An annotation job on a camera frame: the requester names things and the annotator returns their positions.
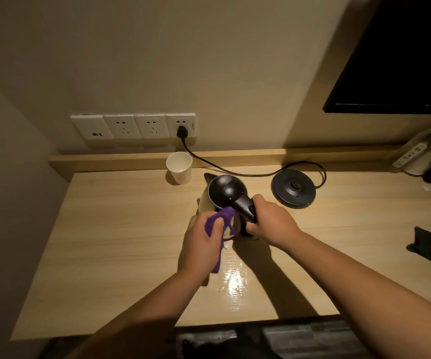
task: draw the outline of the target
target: forearm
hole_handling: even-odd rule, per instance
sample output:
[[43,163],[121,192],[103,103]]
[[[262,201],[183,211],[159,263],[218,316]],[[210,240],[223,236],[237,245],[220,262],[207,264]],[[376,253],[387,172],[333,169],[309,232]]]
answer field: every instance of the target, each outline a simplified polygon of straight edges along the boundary
[[68,359],[144,357],[153,354],[182,315],[204,277],[179,271],[102,327]]
[[386,358],[431,358],[431,303],[311,235],[285,247]]

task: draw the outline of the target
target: television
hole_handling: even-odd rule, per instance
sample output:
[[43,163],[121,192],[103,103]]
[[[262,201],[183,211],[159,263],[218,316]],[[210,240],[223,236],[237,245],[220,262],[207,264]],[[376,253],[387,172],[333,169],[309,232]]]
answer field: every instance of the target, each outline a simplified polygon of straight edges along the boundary
[[431,114],[431,0],[382,0],[327,113]]

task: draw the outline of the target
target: paper cup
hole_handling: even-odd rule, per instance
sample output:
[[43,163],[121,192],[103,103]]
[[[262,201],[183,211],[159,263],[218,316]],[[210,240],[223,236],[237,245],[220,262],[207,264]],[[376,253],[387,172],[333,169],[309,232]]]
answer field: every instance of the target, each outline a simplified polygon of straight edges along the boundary
[[167,158],[165,166],[177,184],[187,184],[192,178],[192,156],[187,152],[174,152]]

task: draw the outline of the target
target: wall socket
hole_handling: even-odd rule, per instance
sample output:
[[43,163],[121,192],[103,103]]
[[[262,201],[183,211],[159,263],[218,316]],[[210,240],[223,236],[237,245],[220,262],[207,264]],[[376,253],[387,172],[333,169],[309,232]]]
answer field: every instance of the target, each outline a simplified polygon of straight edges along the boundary
[[114,138],[141,138],[133,114],[105,114],[104,120]]
[[135,123],[142,138],[168,138],[165,114],[136,114]]
[[112,140],[114,138],[101,114],[72,115],[71,120],[86,140]]
[[197,116],[195,113],[166,113],[165,120],[170,137],[177,137],[179,126],[187,128],[187,137],[197,137]]

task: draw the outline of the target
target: wall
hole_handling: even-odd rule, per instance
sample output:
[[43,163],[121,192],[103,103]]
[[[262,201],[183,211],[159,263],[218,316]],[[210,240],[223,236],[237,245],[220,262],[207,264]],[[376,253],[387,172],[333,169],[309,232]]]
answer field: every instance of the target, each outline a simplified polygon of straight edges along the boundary
[[376,4],[0,0],[0,91],[62,153],[144,151],[87,146],[71,113],[196,112],[195,150],[397,143],[431,116],[321,109]]
[[49,141],[0,93],[0,358],[32,358],[44,340],[9,342],[67,183]]

